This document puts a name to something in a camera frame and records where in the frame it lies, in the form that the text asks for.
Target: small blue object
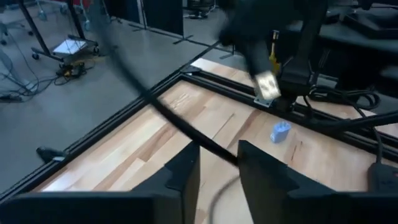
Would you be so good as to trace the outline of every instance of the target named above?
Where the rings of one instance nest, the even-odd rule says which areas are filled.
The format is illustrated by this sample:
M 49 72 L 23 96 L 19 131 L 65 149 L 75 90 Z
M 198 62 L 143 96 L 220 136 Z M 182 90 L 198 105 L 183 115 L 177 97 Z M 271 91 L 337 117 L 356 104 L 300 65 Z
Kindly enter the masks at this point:
M 291 128 L 292 126 L 286 121 L 281 121 L 275 124 L 274 130 L 271 134 L 271 141 L 273 143 L 280 143 L 284 141 Z

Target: gray floor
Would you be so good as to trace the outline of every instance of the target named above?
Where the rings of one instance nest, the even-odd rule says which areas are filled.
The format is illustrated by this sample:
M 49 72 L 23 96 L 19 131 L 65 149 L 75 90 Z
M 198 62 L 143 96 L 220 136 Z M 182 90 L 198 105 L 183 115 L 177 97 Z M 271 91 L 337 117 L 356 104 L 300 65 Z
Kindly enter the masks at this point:
M 57 7 L 49 5 L 45 6 L 45 10 L 58 11 Z M 29 8 L 29 11 L 33 16 L 37 14 L 35 7 Z M 4 22 L 19 19 L 23 20 L 21 12 L 10 11 Z M 75 33 L 68 17 L 58 13 L 49 13 L 47 22 L 34 21 L 49 46 L 60 43 L 67 34 Z M 185 21 L 186 35 L 194 35 L 193 40 L 212 44 L 216 41 L 215 31 L 224 18 L 220 12 L 215 12 L 210 14 L 208 20 Z M 189 42 L 174 45 L 176 39 L 149 31 L 133 32 L 126 23 L 115 22 L 111 28 L 118 51 L 125 55 L 126 61 L 147 86 L 155 85 L 205 49 Z M 9 44 L 2 50 L 12 60 L 18 77 L 34 82 L 31 70 L 38 78 L 54 76 L 58 70 L 56 61 L 45 57 L 39 61 L 32 59 L 30 48 L 39 47 L 34 37 L 19 30 L 13 30 L 11 34 L 17 43 L 8 38 Z M 87 37 L 95 39 L 91 33 L 87 33 Z M 212 50 L 204 58 L 244 69 L 240 56 L 220 60 L 224 55 L 226 52 Z M 1 89 L 11 87 L 14 86 L 0 78 Z M 84 77 L 64 86 L 51 85 L 26 103 L 0 104 L 0 192 L 42 164 L 35 154 L 37 147 L 65 149 L 135 98 L 137 93 L 115 76 L 107 62 L 102 60 Z

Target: wooden table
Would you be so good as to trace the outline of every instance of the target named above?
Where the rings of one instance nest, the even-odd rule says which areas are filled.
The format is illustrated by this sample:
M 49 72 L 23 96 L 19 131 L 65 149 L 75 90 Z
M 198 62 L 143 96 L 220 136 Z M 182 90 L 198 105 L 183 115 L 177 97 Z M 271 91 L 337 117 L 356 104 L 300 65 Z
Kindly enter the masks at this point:
M 194 65 L 251 84 L 242 71 L 203 59 Z M 274 144 L 269 136 L 280 118 L 186 82 L 179 82 L 166 91 L 162 99 L 194 127 L 233 153 L 237 151 L 237 140 L 245 139 L 291 168 L 335 190 L 366 190 L 366 171 L 375 161 L 373 154 L 296 124 L 292 124 L 284 142 Z M 348 106 L 315 102 L 312 105 L 343 118 L 359 116 Z M 391 135 L 398 133 L 396 125 L 379 129 Z M 189 138 L 147 106 L 37 187 L 36 191 L 131 190 L 189 142 Z M 208 223 L 213 197 L 237 176 L 236 168 L 201 149 L 197 224 Z M 251 222 L 241 184 L 236 181 L 218 201 L 215 223 Z

